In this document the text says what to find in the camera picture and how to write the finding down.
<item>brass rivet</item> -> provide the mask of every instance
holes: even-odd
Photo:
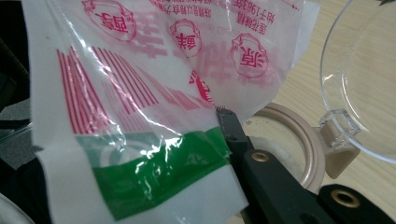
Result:
[[[255,160],[255,161],[269,161],[270,160],[270,158],[262,152],[255,152],[255,153],[251,154],[251,158],[253,158],[253,160]]]
[[[355,195],[341,189],[334,189],[332,191],[332,198],[339,204],[349,208],[357,208],[361,205],[361,202]]]

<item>transparent lid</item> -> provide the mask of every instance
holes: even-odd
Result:
[[[380,4],[346,4],[323,49],[321,90],[347,142],[396,163],[396,2]]]

